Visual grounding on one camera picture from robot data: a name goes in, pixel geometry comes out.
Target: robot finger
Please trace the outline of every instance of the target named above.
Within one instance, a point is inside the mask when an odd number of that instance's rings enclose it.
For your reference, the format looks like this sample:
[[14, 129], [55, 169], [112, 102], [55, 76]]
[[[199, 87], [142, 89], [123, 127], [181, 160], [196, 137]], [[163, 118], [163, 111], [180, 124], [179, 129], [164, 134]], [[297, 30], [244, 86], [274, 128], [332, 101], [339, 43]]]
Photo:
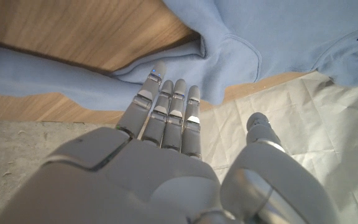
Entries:
[[185, 102], [186, 82], [179, 79], [173, 88], [167, 124], [165, 125], [161, 148], [180, 152], [181, 129], [183, 126], [183, 107]]
[[155, 64], [143, 83], [142, 88], [137, 92], [132, 103], [119, 120], [116, 129], [124, 131], [131, 138], [138, 137], [153, 105], [154, 98], [157, 96], [166, 70], [165, 64], [162, 61]]
[[173, 82], [167, 80], [161, 88], [154, 109], [150, 114], [149, 122], [143, 132], [142, 140], [160, 147], [165, 123], [168, 119], [169, 106], [172, 99]]
[[181, 139], [181, 153], [201, 160], [200, 137], [200, 89], [192, 86], [189, 89], [183, 134]]

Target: wooden surface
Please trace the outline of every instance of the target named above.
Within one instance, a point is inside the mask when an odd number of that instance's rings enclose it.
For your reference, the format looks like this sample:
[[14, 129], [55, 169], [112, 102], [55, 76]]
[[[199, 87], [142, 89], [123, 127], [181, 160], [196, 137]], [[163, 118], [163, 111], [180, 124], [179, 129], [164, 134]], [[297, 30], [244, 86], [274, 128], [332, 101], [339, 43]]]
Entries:
[[[226, 88], [224, 103], [270, 88], [302, 76], [302, 73], [285, 73], [266, 78], [259, 83], [234, 85]], [[201, 110], [213, 105], [201, 102]], [[116, 124], [122, 111], [94, 111], [84, 109], [60, 93], [47, 93], [26, 97], [0, 96], [0, 120], [64, 121]]]
[[[0, 0], [1, 46], [101, 73], [198, 37], [160, 0]], [[224, 102], [300, 75], [230, 86]], [[201, 104], [202, 110], [212, 107]], [[121, 115], [84, 109], [59, 93], [0, 96], [3, 120], [116, 123]]]
[[160, 0], [0, 0], [0, 44], [113, 71], [197, 38]]

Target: gray concrete floor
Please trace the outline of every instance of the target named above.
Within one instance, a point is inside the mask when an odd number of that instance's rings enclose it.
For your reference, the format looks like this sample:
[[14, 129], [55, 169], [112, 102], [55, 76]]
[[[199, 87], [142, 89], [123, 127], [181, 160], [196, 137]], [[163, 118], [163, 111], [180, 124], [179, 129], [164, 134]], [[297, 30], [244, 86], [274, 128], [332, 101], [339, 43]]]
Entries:
[[0, 211], [46, 155], [102, 126], [114, 125], [0, 121]]

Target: robotic hand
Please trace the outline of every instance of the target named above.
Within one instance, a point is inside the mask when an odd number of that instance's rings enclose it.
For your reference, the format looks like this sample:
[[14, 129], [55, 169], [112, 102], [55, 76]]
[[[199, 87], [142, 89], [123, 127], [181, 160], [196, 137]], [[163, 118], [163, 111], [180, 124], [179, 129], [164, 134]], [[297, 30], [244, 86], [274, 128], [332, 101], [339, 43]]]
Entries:
[[115, 129], [51, 153], [0, 223], [337, 223], [322, 186], [283, 152], [260, 113], [221, 185], [201, 160], [198, 87], [183, 114], [186, 83], [168, 80], [158, 95], [164, 74], [158, 62]]

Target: crumpled white paper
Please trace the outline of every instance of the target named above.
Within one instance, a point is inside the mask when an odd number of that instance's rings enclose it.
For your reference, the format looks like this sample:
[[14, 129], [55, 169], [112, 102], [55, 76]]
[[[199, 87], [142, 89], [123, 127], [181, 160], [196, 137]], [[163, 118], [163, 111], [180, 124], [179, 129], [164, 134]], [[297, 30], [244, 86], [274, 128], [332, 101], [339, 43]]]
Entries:
[[221, 181], [246, 145], [246, 122], [257, 111], [324, 186], [341, 223], [358, 223], [358, 87], [337, 86], [313, 72], [202, 112], [203, 160]]

